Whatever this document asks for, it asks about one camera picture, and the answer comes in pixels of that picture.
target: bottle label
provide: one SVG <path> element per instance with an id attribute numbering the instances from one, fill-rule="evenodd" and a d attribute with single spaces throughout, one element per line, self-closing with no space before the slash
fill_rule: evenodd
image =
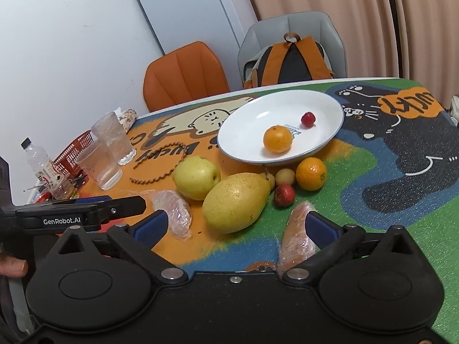
<path id="1" fill-rule="evenodd" d="M 43 182 L 44 186 L 53 191 L 61 185 L 63 177 L 53 167 L 53 162 L 49 161 L 38 173 L 38 179 Z"/>

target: metal bolt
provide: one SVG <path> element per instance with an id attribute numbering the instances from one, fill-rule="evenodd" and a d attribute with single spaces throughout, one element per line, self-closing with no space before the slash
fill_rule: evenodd
<path id="1" fill-rule="evenodd" d="M 183 270 L 179 268 L 167 268 L 161 272 L 161 276 L 173 281 L 183 277 Z"/>
<path id="2" fill-rule="evenodd" d="M 303 268 L 293 268 L 287 271 L 287 277 L 300 281 L 309 277 L 309 271 Z"/>
<path id="3" fill-rule="evenodd" d="M 242 278 L 241 277 L 230 277 L 230 282 L 231 283 L 241 283 L 242 282 Z"/>

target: black cat illustration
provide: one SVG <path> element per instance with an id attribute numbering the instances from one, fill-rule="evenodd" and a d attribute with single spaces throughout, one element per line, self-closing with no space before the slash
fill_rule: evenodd
<path id="1" fill-rule="evenodd" d="M 378 98 L 394 94 L 387 89 L 354 85 L 335 92 L 345 100 L 343 129 L 362 140 L 382 138 L 398 156 L 403 177 L 367 187 L 362 192 L 373 210 L 392 213 L 407 209 L 430 193 L 444 190 L 459 178 L 459 131 L 445 115 L 407 119 L 382 112 Z M 429 107 L 434 98 L 424 93 L 413 107 Z"/>

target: red plastic basket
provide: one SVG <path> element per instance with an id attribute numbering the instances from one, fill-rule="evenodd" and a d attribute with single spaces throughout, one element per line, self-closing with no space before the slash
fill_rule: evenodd
<path id="1" fill-rule="evenodd" d="M 75 163 L 75 159 L 85 148 L 93 143 L 91 131 L 84 132 L 77 137 L 54 161 L 57 171 L 68 179 L 75 178 L 81 173 L 81 168 Z"/>

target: human hand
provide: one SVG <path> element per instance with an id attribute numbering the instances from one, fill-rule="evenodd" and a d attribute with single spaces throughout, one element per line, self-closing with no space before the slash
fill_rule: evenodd
<path id="1" fill-rule="evenodd" d="M 19 260 L 8 254 L 0 254 L 0 275 L 11 278 L 22 278 L 27 274 L 26 260 Z"/>

